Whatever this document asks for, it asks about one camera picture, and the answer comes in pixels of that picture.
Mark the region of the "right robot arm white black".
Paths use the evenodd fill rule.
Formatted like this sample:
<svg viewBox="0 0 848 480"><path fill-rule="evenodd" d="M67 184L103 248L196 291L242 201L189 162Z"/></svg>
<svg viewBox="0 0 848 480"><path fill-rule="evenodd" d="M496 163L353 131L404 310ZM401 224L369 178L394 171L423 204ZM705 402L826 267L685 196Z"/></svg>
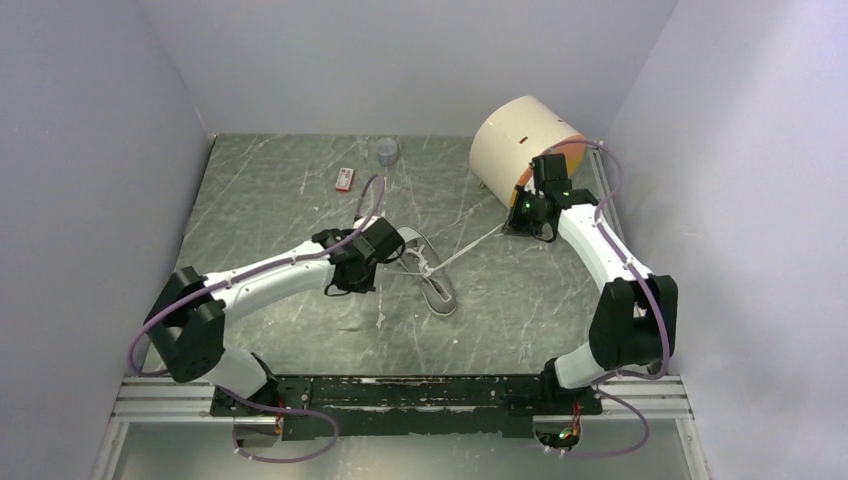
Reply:
<svg viewBox="0 0 848 480"><path fill-rule="evenodd" d="M674 350L678 287L638 261L602 216L586 189L573 187L562 154L533 158L531 179L515 185L504 233L545 243L563 240L578 254L600 297L587 339L574 351L550 360L555 376L539 391L542 406L562 414L578 390L615 376L657 379Z"/></svg>

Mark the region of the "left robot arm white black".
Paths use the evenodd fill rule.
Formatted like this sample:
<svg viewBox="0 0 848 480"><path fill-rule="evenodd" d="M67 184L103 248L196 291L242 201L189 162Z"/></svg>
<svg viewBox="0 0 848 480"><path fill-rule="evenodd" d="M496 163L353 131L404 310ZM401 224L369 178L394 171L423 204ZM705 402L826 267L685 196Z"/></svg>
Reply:
<svg viewBox="0 0 848 480"><path fill-rule="evenodd" d="M226 326L310 290L372 292L378 265L395 260L403 245L397 229L375 217L354 229L323 230L284 254L235 270L200 274L184 267L166 281L145 333L174 381L206 380L235 394L249 414L264 415L275 406L278 382L257 355L226 342Z"/></svg>

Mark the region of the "grey canvas sneaker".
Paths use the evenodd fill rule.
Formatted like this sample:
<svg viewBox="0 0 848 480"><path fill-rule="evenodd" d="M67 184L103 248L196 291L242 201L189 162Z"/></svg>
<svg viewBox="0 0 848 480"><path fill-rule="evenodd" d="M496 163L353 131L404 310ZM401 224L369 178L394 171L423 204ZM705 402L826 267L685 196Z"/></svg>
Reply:
<svg viewBox="0 0 848 480"><path fill-rule="evenodd" d="M404 272L418 279L418 285L429 310L439 316L452 315L458 306L454 286L431 242L418 230L401 226L397 233L403 240L399 262Z"/></svg>

